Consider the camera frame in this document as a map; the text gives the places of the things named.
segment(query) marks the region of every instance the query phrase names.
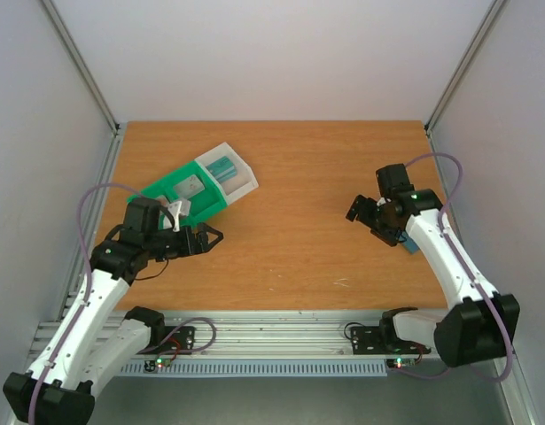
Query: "white wall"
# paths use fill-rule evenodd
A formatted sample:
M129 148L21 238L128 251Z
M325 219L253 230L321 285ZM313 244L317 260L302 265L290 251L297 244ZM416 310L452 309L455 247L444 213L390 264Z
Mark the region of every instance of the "white wall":
M520 303L515 346L545 423L545 0L509 2L434 139L466 169L468 251Z
M56 0L119 121L427 120L489 0Z
M0 0L0 423L6 377L65 293L76 202L110 138L39 3Z

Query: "wooden table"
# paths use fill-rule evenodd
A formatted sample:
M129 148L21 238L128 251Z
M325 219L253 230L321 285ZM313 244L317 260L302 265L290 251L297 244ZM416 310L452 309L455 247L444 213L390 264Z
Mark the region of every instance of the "wooden table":
M429 151L419 121L131 122L113 181L141 189L221 142L260 187L208 224L225 239L135 282L118 308L164 310L443 307L421 253L390 248L345 214L376 197L375 170ZM417 188L441 187L430 159L409 169ZM128 193L110 191L97 233L121 223ZM154 263L141 277L156 274Z

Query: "storage box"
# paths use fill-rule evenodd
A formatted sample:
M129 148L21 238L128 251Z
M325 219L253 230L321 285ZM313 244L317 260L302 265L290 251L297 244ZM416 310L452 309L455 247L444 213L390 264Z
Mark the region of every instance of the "storage box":
M258 182L251 167L228 143L221 143L143 189L142 193L146 197L165 198L169 203L188 199L190 214L180 218L180 224L194 227L256 188Z

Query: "wooden tabletop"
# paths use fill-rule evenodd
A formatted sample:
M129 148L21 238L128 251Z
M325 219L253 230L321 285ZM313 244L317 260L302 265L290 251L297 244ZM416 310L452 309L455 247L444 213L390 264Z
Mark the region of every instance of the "wooden tabletop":
M225 235L210 253L173 260L160 277L135 282L118 308L445 306L420 252L390 248L345 219L357 194L378 196L376 169L430 150L419 121L131 122L113 181L142 189L222 142L251 166L260 187L208 222ZM418 189L442 197L432 160L409 175ZM110 190L98 241L122 222L127 196Z

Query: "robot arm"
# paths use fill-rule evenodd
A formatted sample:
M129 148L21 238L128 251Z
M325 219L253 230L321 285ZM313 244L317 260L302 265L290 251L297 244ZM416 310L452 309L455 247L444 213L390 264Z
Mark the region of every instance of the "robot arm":
M171 217L169 228L159 229L160 213ZM87 423L95 397L121 367L166 336L162 313L135 307L114 335L91 353L109 314L150 259L165 261L201 254L223 239L221 232L206 224L199 224L197 233L191 227L179 228L175 224L179 207L174 213L175 217L157 200L135 198L127 205L124 222L93 250L90 294L85 279L49 345L25 374L12 373L4 384L4 395L20 421L28 420L31 399L40 382L36 423ZM211 243L208 234L216 236ZM57 356L50 362L53 352Z
M357 196L347 218L365 224L391 246L407 232L428 260L448 303L445 316L413 307L385 312L380 322L385 345L402 340L434 347L449 367L505 356L501 332L475 285L479 283L492 300L511 341L520 311L517 300L499 295L477 269L445 213L440 223L441 201L430 189L415 190L403 164L377 170L377 179L382 198L377 202Z

